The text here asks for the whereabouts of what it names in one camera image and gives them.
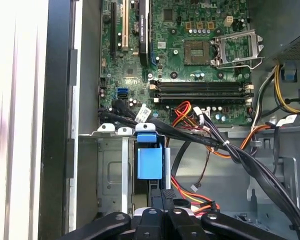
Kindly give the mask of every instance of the small component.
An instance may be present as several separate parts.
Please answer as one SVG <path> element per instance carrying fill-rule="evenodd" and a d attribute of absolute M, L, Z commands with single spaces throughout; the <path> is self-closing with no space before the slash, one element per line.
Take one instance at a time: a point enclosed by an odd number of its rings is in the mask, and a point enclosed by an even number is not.
<path fill-rule="evenodd" d="M 148 80 L 152 80 L 154 78 L 152 73 L 148 73 L 147 77 L 148 77 Z"/>
<path fill-rule="evenodd" d="M 175 71 L 173 71 L 173 72 L 170 73 L 170 77 L 171 77 L 172 79 L 176 79 L 176 78 L 178 77 L 178 73 L 175 72 Z"/>
<path fill-rule="evenodd" d="M 106 67 L 107 66 L 107 60 L 105 58 L 101 59 L 101 67 Z"/>
<path fill-rule="evenodd" d="M 225 27 L 231 27 L 233 22 L 234 22 L 234 17 L 233 16 L 226 16 L 226 18 L 224 20 L 224 26 Z"/>
<path fill-rule="evenodd" d="M 163 10 L 163 20 L 166 22 L 172 21 L 173 18 L 173 10 L 172 9 L 164 9 Z"/>
<path fill-rule="evenodd" d="M 202 21 L 199 21 L 196 23 L 196 28 L 197 29 L 203 29 L 204 28 L 204 23 Z"/>
<path fill-rule="evenodd" d="M 208 22 L 208 29 L 215 29 L 215 23 L 213 21 Z"/>
<path fill-rule="evenodd" d="M 109 23 L 110 23 L 110 16 L 107 15 L 107 14 L 103 15 L 103 16 L 102 16 L 102 22 L 103 22 L 104 24 L 109 24 Z"/>
<path fill-rule="evenodd" d="M 169 29 L 169 32 L 171 33 L 171 35 L 176 35 L 177 34 L 177 29 L 171 28 L 171 29 Z"/>
<path fill-rule="evenodd" d="M 215 30 L 214 30 L 214 35 L 215 36 L 221 36 L 223 33 L 222 29 L 220 27 L 217 27 Z"/>
<path fill-rule="evenodd" d="M 230 111 L 230 109 L 229 109 L 228 106 L 224 106 L 224 107 L 222 108 L 222 113 L 223 113 L 223 114 L 228 114 L 229 111 Z"/>
<path fill-rule="evenodd" d="M 182 17 L 181 17 L 181 16 L 177 16 L 177 17 L 176 17 L 176 24 L 177 24 L 178 26 L 181 26 L 181 22 L 182 22 Z"/>
<path fill-rule="evenodd" d="M 189 21 L 186 22 L 184 26 L 185 26 L 185 30 L 189 30 L 189 29 L 192 28 L 192 24 L 191 24 L 191 22 L 189 22 Z"/>
<path fill-rule="evenodd" d="M 184 42 L 184 65 L 209 65 L 210 46 L 207 41 Z"/>
<path fill-rule="evenodd" d="M 224 73 L 222 71 L 218 71 L 216 73 L 216 77 L 220 80 L 224 79 Z"/>
<path fill-rule="evenodd" d="M 136 21 L 133 24 L 132 33 L 135 34 L 135 35 L 137 35 L 139 33 L 139 22 L 138 21 Z"/>

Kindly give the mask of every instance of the pci slot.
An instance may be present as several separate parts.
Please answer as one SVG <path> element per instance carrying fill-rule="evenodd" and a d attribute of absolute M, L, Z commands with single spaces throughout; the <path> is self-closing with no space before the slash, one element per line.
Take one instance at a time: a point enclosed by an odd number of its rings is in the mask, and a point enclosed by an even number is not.
<path fill-rule="evenodd" d="M 123 17 L 122 17 L 122 50 L 129 50 L 129 0 L 123 0 Z"/>
<path fill-rule="evenodd" d="M 111 2 L 111 31 L 110 31 L 110 54 L 115 60 L 117 53 L 117 4 Z"/>

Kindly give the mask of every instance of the expansion slot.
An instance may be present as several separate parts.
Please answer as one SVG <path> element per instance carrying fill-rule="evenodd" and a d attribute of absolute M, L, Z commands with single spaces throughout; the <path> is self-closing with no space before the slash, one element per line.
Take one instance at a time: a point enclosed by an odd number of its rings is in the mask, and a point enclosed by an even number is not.
<path fill-rule="evenodd" d="M 144 67 L 149 66 L 149 0 L 139 0 L 139 57 Z"/>
<path fill-rule="evenodd" d="M 151 84 L 151 97 L 156 102 L 189 100 L 205 103 L 244 103 L 253 94 L 241 82 L 157 82 Z"/>
<path fill-rule="evenodd" d="M 117 53 L 117 4 L 111 2 L 111 32 L 110 32 L 110 54 L 115 60 Z"/>
<path fill-rule="evenodd" d="M 129 0 L 123 0 L 123 17 L 122 17 L 122 50 L 128 51 L 129 44 Z"/>

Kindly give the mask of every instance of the label sticker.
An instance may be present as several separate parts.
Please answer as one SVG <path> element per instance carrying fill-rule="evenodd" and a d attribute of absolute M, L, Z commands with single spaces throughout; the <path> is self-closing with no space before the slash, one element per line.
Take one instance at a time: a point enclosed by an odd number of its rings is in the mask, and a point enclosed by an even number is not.
<path fill-rule="evenodd" d="M 158 49 L 166 49 L 166 42 L 158 41 Z"/>
<path fill-rule="evenodd" d="M 151 114 L 151 110 L 146 107 L 145 104 L 142 104 L 142 107 L 140 108 L 138 114 L 135 117 L 135 121 L 139 123 L 145 123 L 148 119 L 148 117 Z"/>

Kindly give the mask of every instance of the blue plastic tab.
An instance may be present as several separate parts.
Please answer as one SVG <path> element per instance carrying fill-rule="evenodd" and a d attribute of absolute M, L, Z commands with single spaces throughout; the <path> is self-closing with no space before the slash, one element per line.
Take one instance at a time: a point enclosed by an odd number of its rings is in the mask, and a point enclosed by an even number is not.
<path fill-rule="evenodd" d="M 138 149 L 138 179 L 162 179 L 162 148 Z"/>
<path fill-rule="evenodd" d="M 136 136 L 136 141 L 138 143 L 156 143 L 157 134 L 155 132 L 140 132 Z"/>

